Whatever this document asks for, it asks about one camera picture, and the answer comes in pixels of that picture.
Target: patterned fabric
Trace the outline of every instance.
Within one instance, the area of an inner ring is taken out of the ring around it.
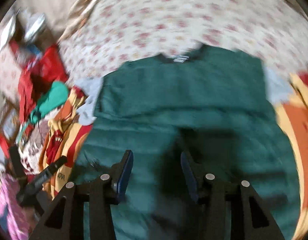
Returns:
[[[89,18],[94,6],[99,0],[76,0],[70,9],[66,29],[60,41],[71,36],[75,31],[77,31]]]
[[[84,134],[86,135],[88,134],[88,132],[85,132],[83,134],[79,132],[80,128],[82,127],[81,125],[75,126],[75,127],[78,127],[78,130],[74,129],[75,132],[71,131],[74,121],[76,122],[78,121],[78,118],[76,118],[77,116],[76,110],[78,107],[80,107],[84,103],[85,99],[86,99],[86,96],[84,95],[82,90],[77,87],[73,87],[71,89],[70,95],[67,101],[65,102],[64,106],[62,106],[58,114],[53,119],[48,121],[49,132],[46,134],[45,141],[44,141],[42,151],[41,151],[41,155],[38,160],[38,166],[39,166],[40,171],[42,171],[49,164],[54,162],[54,160],[57,160],[61,155],[67,156],[67,150],[65,150],[64,144],[67,145],[69,137],[74,136],[74,139],[75,139],[76,135],[78,135],[79,136],[78,139],[80,139]],[[69,155],[71,156],[72,159],[68,159],[66,165],[69,165],[69,163],[73,162],[73,154],[75,152],[76,151],[74,151],[72,154]],[[47,191],[49,194],[51,194],[52,197],[55,196],[55,193],[54,193],[55,178],[56,177],[53,176],[51,180],[44,185],[44,190]]]
[[[284,0],[101,0],[87,24],[60,48],[74,81],[104,76],[127,60],[158,52],[177,55],[196,41],[242,49],[285,77],[308,63],[308,22]],[[19,75],[5,48],[0,89],[14,101]]]
[[[56,197],[62,187],[67,183],[72,172],[74,163],[78,157],[81,147],[91,131],[93,125],[81,125],[73,123],[64,134],[64,140],[61,142],[60,149],[55,156],[55,160],[61,156],[67,157],[67,163],[59,168],[53,178],[51,178],[51,195]]]
[[[301,213],[293,239],[308,231],[308,74],[292,75],[295,92],[277,105],[277,122],[293,147],[300,185]]]
[[[58,112],[59,109],[56,108],[49,112],[44,119],[40,120],[39,123],[35,125],[24,149],[21,150],[19,148],[21,162],[26,175],[38,174],[41,172],[38,167],[38,160],[43,149],[46,135],[48,134],[48,120],[53,119]]]
[[[20,189],[18,181],[6,173],[1,175],[1,181],[0,217],[4,215],[4,210],[7,206],[7,228],[11,239],[27,240],[29,237],[30,225],[26,221],[26,217],[16,201],[16,193]]]

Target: orange fabric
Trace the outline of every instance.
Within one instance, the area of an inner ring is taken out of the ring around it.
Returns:
[[[55,159],[52,161],[64,155],[67,157],[67,163],[60,167],[50,181],[44,185],[44,190],[48,192],[52,198],[56,197],[57,193],[68,181],[77,155],[91,129],[92,125],[83,126],[78,123],[73,123],[65,132],[64,139],[61,142]],[[44,156],[44,167],[47,167],[46,156]]]
[[[47,163],[50,164],[50,162],[47,161],[47,155],[50,154],[47,153],[46,155],[46,151],[51,150],[51,147],[49,147],[49,145],[50,143],[52,143],[51,138],[55,139],[54,133],[56,131],[59,131],[59,134],[65,133],[65,131],[73,122],[76,116],[76,109],[84,103],[85,98],[86,97],[84,93],[80,89],[72,88],[68,99],[66,100],[60,111],[57,113],[54,119],[48,121],[49,133],[46,135],[39,162],[39,168],[41,170],[47,167]]]
[[[288,136],[297,165],[301,211],[293,240],[308,231],[308,74],[291,75],[289,102],[276,106],[277,123]]]

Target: bed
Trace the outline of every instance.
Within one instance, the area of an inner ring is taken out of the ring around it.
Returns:
[[[200,42],[259,57],[265,67],[286,80],[290,73],[308,68],[308,13],[295,0],[74,2],[15,3],[31,4],[33,11],[46,13],[55,37],[60,38],[60,54],[70,76],[68,85],[79,78],[105,76],[126,61],[160,52],[180,55]],[[7,19],[8,15],[0,24],[0,34]],[[11,51],[5,48],[0,53],[0,90],[13,102],[17,102],[19,75]]]

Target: teal clothing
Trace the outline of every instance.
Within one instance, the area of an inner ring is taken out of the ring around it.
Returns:
[[[111,207],[117,239],[195,239],[200,208],[180,165],[188,149],[217,178],[248,180],[291,239],[300,213],[298,174],[266,100],[261,61],[207,45],[187,56],[184,63],[163,55],[126,62],[104,77],[97,119],[70,179],[91,181],[131,149],[126,201]]]
[[[54,108],[63,105],[69,95],[67,86],[60,81],[54,81],[49,91],[42,95],[36,103],[36,107],[31,111],[29,119],[18,133],[16,143],[19,143],[22,134],[29,124],[35,125],[39,120],[43,119],[45,115],[51,112]]]

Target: wooden furniture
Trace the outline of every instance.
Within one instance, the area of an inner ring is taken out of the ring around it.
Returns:
[[[5,99],[0,107],[0,134],[6,139],[9,145],[13,145],[20,128],[18,107]]]

